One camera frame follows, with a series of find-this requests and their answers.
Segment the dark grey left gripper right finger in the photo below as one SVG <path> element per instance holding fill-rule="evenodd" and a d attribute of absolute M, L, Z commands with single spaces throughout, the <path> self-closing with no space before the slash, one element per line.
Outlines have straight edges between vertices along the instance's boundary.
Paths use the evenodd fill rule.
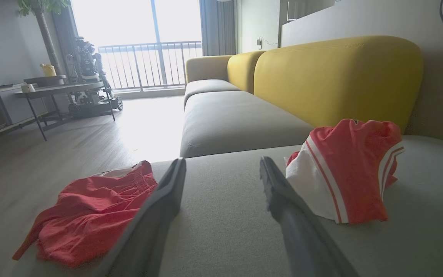
<path fill-rule="evenodd" d="M 267 209 L 281 226 L 294 277 L 357 277 L 358 273 L 276 163 L 260 159 Z"/>

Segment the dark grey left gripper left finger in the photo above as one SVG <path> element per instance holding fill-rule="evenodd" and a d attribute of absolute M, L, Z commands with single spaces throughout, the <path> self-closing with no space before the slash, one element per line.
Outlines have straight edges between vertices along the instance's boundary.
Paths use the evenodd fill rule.
<path fill-rule="evenodd" d="M 121 238 L 104 256 L 95 277 L 157 277 L 170 225 L 178 215 L 186 161 L 174 160 Z"/>

